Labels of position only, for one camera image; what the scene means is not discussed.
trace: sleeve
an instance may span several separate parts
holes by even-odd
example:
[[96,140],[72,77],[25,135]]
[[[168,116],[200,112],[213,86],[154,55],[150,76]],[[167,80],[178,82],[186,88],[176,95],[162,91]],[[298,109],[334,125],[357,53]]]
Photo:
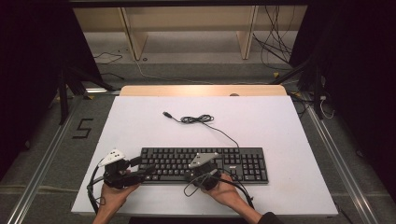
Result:
[[260,218],[258,224],[283,224],[283,222],[274,213],[268,212]]

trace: table surface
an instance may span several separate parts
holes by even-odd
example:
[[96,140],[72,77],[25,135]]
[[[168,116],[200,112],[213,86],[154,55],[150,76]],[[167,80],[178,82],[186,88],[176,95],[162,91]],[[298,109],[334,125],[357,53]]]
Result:
[[[247,92],[254,92],[274,86],[248,87]],[[156,88],[161,89],[160,86],[146,86],[146,91],[156,92]],[[215,117],[211,125],[232,136],[240,147],[263,148],[270,183],[246,186],[259,212],[272,211],[281,216],[337,215],[289,96],[284,93],[244,96],[238,86],[224,87],[227,91],[220,86],[216,96],[207,96],[207,88],[216,86],[191,86],[181,92],[188,96],[163,97],[158,97],[158,94],[126,96],[128,92],[131,94],[134,86],[124,88],[121,91],[123,96],[116,97],[110,110],[72,212],[93,215],[86,186],[96,164],[113,148],[123,151],[126,158],[131,159],[140,155],[141,147],[235,147],[224,135],[212,132],[203,125],[183,126],[167,119],[162,114],[167,111],[176,118],[210,114]],[[240,94],[239,97],[224,96],[235,91]],[[195,95],[189,96],[191,92],[195,92]],[[100,196],[100,187],[101,183],[95,186],[95,197]],[[214,202],[200,190],[190,198],[186,197],[184,188],[185,185],[142,185],[130,195],[119,214],[145,217],[238,217],[234,211]]]

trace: metal frame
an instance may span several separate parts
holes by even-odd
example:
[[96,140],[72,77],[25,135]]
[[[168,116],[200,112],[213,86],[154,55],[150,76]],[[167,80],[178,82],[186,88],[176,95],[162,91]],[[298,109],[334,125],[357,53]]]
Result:
[[[303,93],[303,98],[305,100],[311,100],[307,93]],[[344,182],[344,186],[349,193],[349,196],[352,199],[352,202],[355,204],[356,209],[361,215],[361,219],[366,224],[379,223],[373,208],[369,204],[367,198],[365,197],[361,187],[358,184],[358,181],[353,176],[349,166],[347,165],[346,160],[341,155],[338,150],[337,145],[332,140],[332,136],[329,133],[326,125],[323,120],[320,120],[318,116],[315,115],[315,111],[313,108],[308,108],[309,116],[315,124],[315,127],[318,130],[318,133],[326,146],[327,151],[329,152],[330,157],[332,158],[332,162],[334,163],[335,168],[338,171],[342,181]]]
[[18,202],[16,203],[15,207],[13,208],[11,215],[8,218],[7,224],[16,224],[22,223],[24,217],[26,216],[30,205],[35,198],[37,193],[38,187],[40,186],[41,182],[43,181],[50,165],[55,158],[56,152],[58,151],[59,146],[61,145],[62,141],[64,140],[65,133],[70,126],[70,120],[73,118],[79,104],[82,101],[82,96],[76,97],[76,101],[71,106],[70,116],[65,120],[64,124],[59,126],[58,131],[52,138],[49,147],[44,154],[43,159],[39,163],[35,173],[30,180],[29,184],[26,186],[22,196],[19,198]]

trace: person's right hand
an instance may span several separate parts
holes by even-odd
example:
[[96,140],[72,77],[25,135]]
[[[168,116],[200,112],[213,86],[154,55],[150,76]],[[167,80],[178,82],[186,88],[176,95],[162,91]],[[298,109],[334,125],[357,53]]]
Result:
[[[229,175],[222,174],[221,179],[232,182]],[[223,205],[229,206],[236,213],[241,215],[249,224],[257,224],[262,218],[262,214],[258,213],[252,207],[250,207],[242,198],[239,196],[236,188],[233,185],[219,181],[219,183],[211,190],[203,190],[206,194],[212,196],[216,202]]]
[[[226,174],[221,174],[220,178],[233,182],[231,177]],[[236,203],[240,203],[242,200],[241,196],[239,196],[236,188],[233,185],[221,181],[219,181],[219,183],[213,189],[203,190],[203,192],[210,195],[216,200],[216,202],[229,207],[232,207],[232,205],[235,205]]]

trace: black keyboard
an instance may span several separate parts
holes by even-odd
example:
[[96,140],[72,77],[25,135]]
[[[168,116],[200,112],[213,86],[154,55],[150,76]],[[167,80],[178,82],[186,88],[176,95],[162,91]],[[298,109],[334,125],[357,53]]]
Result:
[[219,153],[211,162],[242,184],[267,184],[268,174],[261,147],[143,147],[139,170],[155,164],[145,184],[188,183],[184,174],[197,153]]

